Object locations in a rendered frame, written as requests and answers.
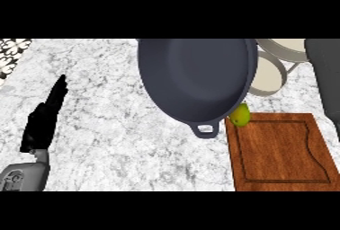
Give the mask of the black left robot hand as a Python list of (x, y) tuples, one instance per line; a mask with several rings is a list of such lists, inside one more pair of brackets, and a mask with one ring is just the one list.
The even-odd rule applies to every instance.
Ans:
[(59, 110), (68, 93), (66, 76), (56, 81), (47, 99), (41, 102), (28, 116), (22, 133), (19, 151), (28, 153), (34, 149), (48, 149), (54, 136)]

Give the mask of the brown wooden cutting board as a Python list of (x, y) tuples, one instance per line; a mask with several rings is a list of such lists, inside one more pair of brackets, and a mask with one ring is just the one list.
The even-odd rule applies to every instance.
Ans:
[(255, 113), (224, 122), (236, 191), (340, 191), (340, 172), (309, 113)]

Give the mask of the black white patterned tile panel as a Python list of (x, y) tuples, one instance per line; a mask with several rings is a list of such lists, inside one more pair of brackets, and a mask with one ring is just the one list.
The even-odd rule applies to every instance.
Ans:
[(0, 39), (0, 86), (17, 65), (23, 51), (32, 44), (31, 39)]

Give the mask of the dark grey cast-iron pan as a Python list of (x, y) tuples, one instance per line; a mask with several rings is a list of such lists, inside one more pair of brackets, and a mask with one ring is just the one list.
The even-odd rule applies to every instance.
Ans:
[(242, 102), (255, 76), (252, 39), (140, 39), (137, 70), (161, 111), (212, 138), (218, 121)]

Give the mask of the green yellow mango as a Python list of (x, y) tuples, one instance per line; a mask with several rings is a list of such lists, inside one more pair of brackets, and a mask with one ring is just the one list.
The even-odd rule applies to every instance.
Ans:
[(242, 127), (246, 125), (249, 118), (248, 106), (245, 103), (241, 103), (235, 111), (229, 114), (229, 121), (235, 126)]

